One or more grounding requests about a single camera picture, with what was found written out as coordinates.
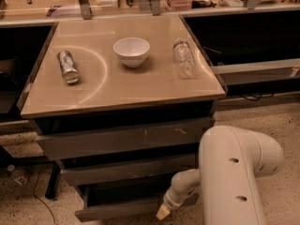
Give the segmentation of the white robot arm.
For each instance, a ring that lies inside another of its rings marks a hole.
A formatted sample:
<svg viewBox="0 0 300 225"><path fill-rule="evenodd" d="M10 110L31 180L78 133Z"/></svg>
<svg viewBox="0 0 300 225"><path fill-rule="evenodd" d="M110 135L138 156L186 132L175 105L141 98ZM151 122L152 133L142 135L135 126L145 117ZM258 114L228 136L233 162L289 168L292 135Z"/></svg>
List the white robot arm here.
<svg viewBox="0 0 300 225"><path fill-rule="evenodd" d="M256 179L277 173L283 164L283 148L272 137L211 127L200 141L199 167L172 177L157 218L164 219L200 188L203 225L267 225Z"/></svg>

